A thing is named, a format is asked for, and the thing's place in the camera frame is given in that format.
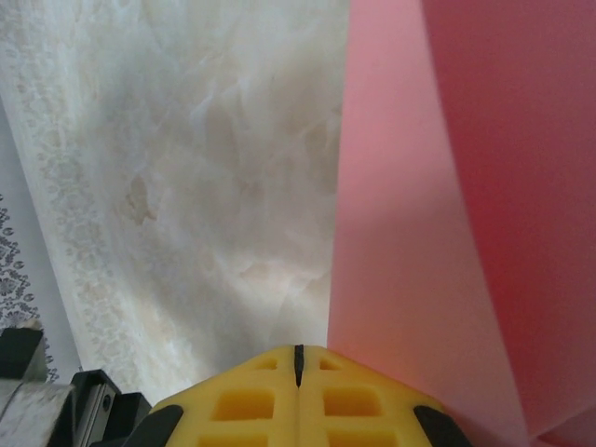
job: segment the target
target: white lace curtain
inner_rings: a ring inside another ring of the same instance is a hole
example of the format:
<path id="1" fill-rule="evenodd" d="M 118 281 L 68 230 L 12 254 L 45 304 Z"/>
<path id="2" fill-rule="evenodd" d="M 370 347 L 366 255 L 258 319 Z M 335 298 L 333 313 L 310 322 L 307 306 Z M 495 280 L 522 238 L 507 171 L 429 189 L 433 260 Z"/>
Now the white lace curtain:
<path id="1" fill-rule="evenodd" d="M 0 0 L 0 94 L 84 367 L 155 401 L 325 343 L 347 10 Z"/>

